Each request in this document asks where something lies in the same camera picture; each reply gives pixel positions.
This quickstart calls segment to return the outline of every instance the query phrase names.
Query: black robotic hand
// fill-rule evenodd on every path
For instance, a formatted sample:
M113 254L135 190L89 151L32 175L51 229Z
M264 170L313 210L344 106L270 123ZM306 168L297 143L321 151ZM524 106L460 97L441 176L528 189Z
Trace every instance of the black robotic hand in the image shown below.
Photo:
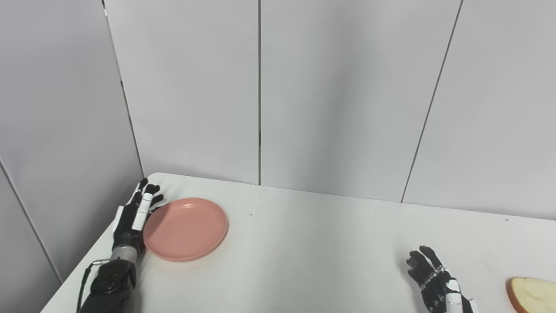
M114 223L112 256L110 259L93 261L85 269L77 300L79 313L132 313L135 306L137 272L135 262L145 249L143 226L145 220L156 210L152 209L164 199L159 185L143 178L133 196L117 214ZM91 292L81 306L83 290L91 268L100 265L97 277L91 283Z
M408 274L419 284L430 313L479 313L474 300L461 294L458 280L450 275L431 248L420 246L419 251L411 251L409 256Z

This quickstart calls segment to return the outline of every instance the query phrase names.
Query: black cable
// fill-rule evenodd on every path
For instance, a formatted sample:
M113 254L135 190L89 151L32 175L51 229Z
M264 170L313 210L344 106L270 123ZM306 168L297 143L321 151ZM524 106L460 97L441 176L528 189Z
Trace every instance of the black cable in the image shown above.
M85 289L85 284L87 283L87 278L89 278L89 274L91 273L91 269L93 267L93 263L89 264L87 268L85 268L85 272L83 273L83 279L81 280L81 287L79 288L79 297L77 298L77 313L81 309L81 298L83 298L83 290Z

